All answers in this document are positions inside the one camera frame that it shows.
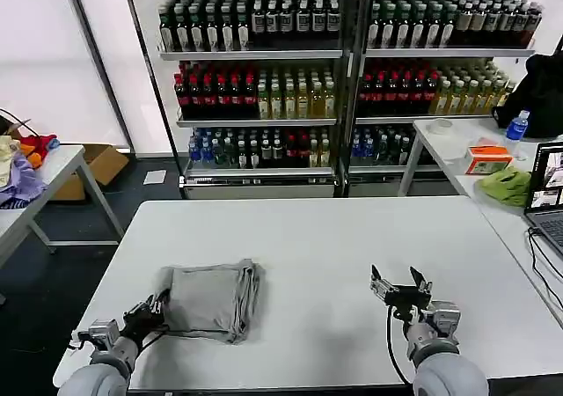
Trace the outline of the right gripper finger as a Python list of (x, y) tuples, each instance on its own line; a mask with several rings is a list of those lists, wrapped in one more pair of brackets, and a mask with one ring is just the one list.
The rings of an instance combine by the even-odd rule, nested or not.
[(430, 295), (433, 283), (431, 281), (427, 281), (423, 274), (414, 267), (410, 267), (410, 273), (417, 290), (422, 294)]
[(380, 275), (379, 270), (374, 264), (371, 265), (369, 286), (373, 293), (383, 302), (386, 302), (388, 296), (395, 291), (394, 286)]

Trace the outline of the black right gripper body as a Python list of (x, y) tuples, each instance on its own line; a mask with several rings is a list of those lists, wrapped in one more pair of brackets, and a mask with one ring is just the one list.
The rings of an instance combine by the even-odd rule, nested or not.
[(425, 310), (431, 300), (431, 293), (427, 290), (420, 290), (414, 285), (392, 286), (386, 291), (384, 303), (395, 309), (394, 317), (403, 322), (413, 320), (412, 310), (417, 308)]

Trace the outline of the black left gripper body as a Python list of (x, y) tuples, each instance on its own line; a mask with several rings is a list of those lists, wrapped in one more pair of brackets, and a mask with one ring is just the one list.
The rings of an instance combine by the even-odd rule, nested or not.
[(123, 315), (124, 328), (121, 330), (123, 337), (130, 340), (144, 340), (151, 332), (158, 330), (165, 324), (163, 312), (148, 314), (142, 311), (141, 304), (137, 304)]

